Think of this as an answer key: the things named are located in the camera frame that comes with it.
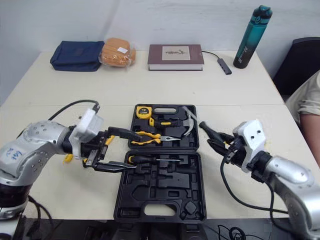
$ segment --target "person's arm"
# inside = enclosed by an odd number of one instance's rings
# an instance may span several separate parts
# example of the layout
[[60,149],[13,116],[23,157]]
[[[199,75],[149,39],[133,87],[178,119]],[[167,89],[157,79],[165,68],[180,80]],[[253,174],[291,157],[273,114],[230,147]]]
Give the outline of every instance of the person's arm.
[[320,115],[300,114],[302,134],[320,166]]

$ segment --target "book cover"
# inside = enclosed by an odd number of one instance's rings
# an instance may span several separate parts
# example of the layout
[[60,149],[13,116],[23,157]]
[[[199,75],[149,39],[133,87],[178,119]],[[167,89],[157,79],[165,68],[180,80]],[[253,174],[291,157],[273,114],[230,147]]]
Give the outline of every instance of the book cover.
[[199,44],[151,44],[149,65],[203,65]]

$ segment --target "black chair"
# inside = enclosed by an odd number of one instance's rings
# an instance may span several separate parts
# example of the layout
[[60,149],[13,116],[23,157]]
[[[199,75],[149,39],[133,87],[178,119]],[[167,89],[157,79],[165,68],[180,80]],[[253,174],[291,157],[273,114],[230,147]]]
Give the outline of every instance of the black chair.
[[320,37],[295,39],[273,82],[282,96],[290,96],[319,69]]

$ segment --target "navy blue pouch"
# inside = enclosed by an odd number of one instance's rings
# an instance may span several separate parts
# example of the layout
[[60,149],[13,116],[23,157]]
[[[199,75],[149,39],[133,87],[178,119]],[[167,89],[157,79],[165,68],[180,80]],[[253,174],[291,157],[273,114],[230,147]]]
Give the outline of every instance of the navy blue pouch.
[[62,41],[50,63],[58,71],[97,71],[101,65],[98,57],[104,44],[103,41]]

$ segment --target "handwritten label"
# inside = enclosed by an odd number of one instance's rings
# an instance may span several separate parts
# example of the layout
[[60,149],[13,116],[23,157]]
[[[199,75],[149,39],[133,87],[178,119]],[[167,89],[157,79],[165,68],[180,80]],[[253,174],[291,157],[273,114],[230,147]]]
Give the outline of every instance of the handwritten label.
[[6,151],[7,158],[11,158],[12,160],[17,160],[19,156],[22,156],[22,155],[23,154],[21,151],[15,150],[11,147]]

